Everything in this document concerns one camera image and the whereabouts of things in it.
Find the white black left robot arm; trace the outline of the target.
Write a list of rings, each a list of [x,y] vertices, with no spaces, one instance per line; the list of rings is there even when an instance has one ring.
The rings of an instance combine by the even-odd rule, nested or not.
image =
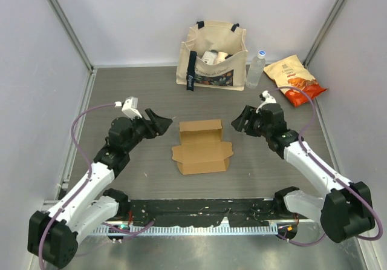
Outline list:
[[[78,183],[48,211],[36,211],[29,220],[27,250],[44,269],[49,263],[66,267],[79,245],[96,227],[110,218],[124,220],[129,213],[129,197],[107,189],[129,163],[129,153],[144,139],[164,135],[172,119],[146,109],[147,117],[134,113],[114,119],[88,170]]]

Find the brown cardboard box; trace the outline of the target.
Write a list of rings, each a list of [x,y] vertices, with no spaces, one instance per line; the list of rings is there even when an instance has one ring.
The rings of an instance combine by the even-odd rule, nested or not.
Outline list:
[[[172,147],[172,160],[182,175],[227,171],[233,156],[231,142],[223,141],[220,119],[179,123],[180,144]]]

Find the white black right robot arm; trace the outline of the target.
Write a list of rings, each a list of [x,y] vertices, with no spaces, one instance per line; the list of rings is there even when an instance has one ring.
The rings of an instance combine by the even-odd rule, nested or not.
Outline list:
[[[299,170],[321,195],[317,198],[296,188],[284,189],[282,197],[273,203],[276,216],[285,219],[298,213],[319,222],[325,235],[335,243],[361,238],[374,228],[380,234],[383,232],[368,186],[341,176],[318,157],[301,133],[287,127],[279,104],[259,108],[247,105],[232,121],[232,127],[249,136],[263,137],[268,147]]]

